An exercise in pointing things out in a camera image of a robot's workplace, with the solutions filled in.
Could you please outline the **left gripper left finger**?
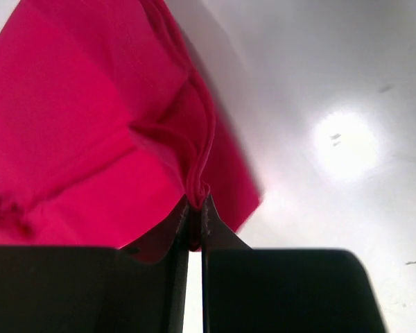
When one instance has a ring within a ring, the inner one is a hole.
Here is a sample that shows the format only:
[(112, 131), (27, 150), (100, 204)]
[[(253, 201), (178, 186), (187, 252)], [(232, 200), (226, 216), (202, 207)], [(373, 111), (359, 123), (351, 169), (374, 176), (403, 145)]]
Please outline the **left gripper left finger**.
[(181, 332), (189, 212), (120, 249), (0, 246), (0, 332)]

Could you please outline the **pink t shirt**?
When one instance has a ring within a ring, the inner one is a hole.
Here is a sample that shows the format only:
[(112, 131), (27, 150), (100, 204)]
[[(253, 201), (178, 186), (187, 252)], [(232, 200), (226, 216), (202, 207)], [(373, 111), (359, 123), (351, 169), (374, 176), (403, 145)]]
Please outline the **pink t shirt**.
[(163, 1), (20, 1), (0, 32), (0, 245), (120, 248), (260, 193)]

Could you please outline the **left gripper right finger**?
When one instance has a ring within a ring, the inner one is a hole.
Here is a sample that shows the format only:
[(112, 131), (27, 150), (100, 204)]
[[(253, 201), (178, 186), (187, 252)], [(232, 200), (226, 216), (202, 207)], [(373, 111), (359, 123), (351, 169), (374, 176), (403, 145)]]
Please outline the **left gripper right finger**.
[(205, 332), (384, 332), (367, 273), (343, 249), (253, 249), (203, 204)]

